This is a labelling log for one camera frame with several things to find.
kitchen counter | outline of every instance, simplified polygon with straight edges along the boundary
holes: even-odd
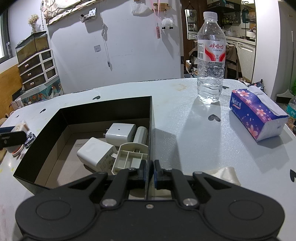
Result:
[[[253,42],[253,41],[250,41],[250,40],[246,40],[246,39],[241,39],[241,38],[235,38],[235,37],[226,36],[226,40],[239,41],[239,42],[242,42],[242,43],[245,43],[245,44],[251,44],[251,45],[256,46],[256,42]]]
[[[291,181],[290,170],[296,171],[295,136],[285,126],[280,136],[257,143],[229,108],[231,91],[246,86],[236,80],[224,80],[223,85],[228,88],[222,90],[220,101],[203,104],[197,97],[196,81],[188,78],[134,82],[66,94],[16,110],[2,127],[24,120],[38,136],[60,108],[152,96],[153,148],[161,166],[184,173],[234,167],[242,187],[270,196],[283,206],[286,216],[278,237],[294,241],[296,183]],[[221,121],[210,121],[208,117],[212,114]],[[32,193],[13,177],[21,159],[21,156],[13,158],[7,153],[0,164],[0,240],[18,241],[22,237],[15,222],[15,211]]]

window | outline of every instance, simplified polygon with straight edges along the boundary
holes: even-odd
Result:
[[[8,10],[4,11],[0,16],[0,63],[9,59],[6,43],[9,42],[8,34]]]

purple tissue package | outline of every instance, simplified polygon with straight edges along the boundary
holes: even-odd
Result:
[[[256,86],[233,90],[229,107],[257,142],[280,135],[288,120],[287,113]]]

screw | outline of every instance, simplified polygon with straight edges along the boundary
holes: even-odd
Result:
[[[153,208],[154,208],[154,205],[153,205],[153,204],[147,204],[147,205],[146,205],[146,208],[148,208],[148,209],[153,209]]]
[[[116,200],[115,199],[112,199],[112,198],[108,198],[108,199],[104,199],[102,201],[102,204],[103,206],[105,207],[113,207],[117,204]]]
[[[194,198],[186,198],[183,200],[185,206],[195,206],[197,203],[198,201]]]

white bottle cap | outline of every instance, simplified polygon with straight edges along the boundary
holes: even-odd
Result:
[[[213,19],[214,21],[218,20],[218,15],[215,12],[204,12],[204,19]]]

